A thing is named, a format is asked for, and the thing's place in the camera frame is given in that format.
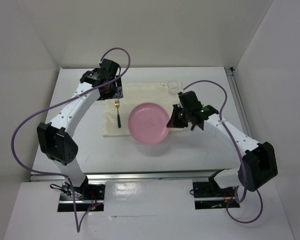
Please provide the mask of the pink round plate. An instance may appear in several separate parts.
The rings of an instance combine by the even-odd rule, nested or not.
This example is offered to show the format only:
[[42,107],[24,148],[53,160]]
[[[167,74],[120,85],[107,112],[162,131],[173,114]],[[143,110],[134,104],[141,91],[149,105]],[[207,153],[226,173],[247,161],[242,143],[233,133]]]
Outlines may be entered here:
[[137,105],[128,118],[128,129],[137,141],[154,145],[162,142],[168,135],[169,115],[166,110],[155,103]]

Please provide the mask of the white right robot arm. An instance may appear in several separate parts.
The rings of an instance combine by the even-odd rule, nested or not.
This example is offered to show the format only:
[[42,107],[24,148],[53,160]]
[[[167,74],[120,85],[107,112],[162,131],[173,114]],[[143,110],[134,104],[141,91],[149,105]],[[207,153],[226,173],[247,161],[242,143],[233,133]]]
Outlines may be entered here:
[[238,130],[222,119],[219,110],[211,105],[203,106],[194,91],[179,92],[178,98],[168,128],[199,127],[239,156],[238,168],[224,169],[209,177],[210,194],[220,196],[225,189],[239,186],[255,192],[278,175],[275,150],[269,142],[260,143]]

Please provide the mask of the clear plastic cup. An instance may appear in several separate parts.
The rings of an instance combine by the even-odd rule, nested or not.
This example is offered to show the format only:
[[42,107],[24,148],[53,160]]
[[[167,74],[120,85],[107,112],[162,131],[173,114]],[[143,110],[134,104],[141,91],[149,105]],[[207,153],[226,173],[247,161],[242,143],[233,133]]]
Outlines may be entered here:
[[179,83],[175,80],[171,80],[167,83],[168,93],[172,96],[176,96],[179,92]]

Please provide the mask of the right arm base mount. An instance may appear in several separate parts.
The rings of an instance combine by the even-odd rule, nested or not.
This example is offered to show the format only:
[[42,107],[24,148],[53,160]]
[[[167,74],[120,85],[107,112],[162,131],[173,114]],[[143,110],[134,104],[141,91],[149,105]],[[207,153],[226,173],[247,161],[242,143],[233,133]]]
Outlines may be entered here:
[[210,182],[193,182],[189,194],[194,197],[196,210],[239,208],[240,204],[234,200],[234,187],[225,189],[213,186]]

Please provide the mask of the cream cloth placemat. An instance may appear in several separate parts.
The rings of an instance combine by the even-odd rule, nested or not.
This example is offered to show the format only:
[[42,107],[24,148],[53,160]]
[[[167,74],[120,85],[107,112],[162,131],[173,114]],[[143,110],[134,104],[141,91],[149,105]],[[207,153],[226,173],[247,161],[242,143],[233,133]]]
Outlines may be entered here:
[[121,128],[118,128],[117,109],[113,99],[104,101],[103,137],[130,136],[128,120],[131,111],[143,103],[154,103],[165,109],[170,117],[173,105],[179,103],[176,95],[168,93],[166,82],[123,83],[123,98],[119,99]]

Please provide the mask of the gold fork green handle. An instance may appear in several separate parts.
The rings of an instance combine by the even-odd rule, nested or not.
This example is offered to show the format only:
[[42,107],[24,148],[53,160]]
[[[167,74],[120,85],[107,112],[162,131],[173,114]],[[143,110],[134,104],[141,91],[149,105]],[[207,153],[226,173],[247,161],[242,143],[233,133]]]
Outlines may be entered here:
[[120,101],[118,98],[115,99],[115,107],[116,107],[116,110],[117,110],[117,126],[118,128],[121,128],[122,125],[121,125],[121,118],[120,118],[120,112],[119,112],[119,107],[120,107]]

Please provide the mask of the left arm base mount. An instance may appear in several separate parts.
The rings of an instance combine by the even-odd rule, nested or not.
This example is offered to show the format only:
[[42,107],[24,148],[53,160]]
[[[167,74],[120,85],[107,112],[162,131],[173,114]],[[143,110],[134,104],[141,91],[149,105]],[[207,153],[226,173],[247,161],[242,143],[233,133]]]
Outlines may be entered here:
[[[71,192],[70,185],[66,182],[62,185],[52,183],[49,187],[53,190],[60,191],[57,211],[59,213],[73,212],[73,194]],[[86,212],[90,209],[91,212],[103,212],[105,190],[105,183],[98,183],[90,184],[89,189],[85,193],[81,194],[75,192],[74,199],[76,210],[78,212]]]

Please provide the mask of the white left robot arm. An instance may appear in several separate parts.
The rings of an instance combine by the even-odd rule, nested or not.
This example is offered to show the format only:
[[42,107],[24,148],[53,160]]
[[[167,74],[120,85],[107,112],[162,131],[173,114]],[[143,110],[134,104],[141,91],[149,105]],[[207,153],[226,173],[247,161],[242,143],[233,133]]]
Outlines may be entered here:
[[78,200],[90,199],[98,191],[89,184],[79,166],[76,159],[79,147],[73,135],[94,102],[123,97],[122,82],[113,81],[120,70],[118,63],[104,58],[99,67],[82,75],[73,94],[75,100],[67,103],[48,123],[41,122],[37,127],[41,152],[54,162],[61,174],[67,176],[64,187]]

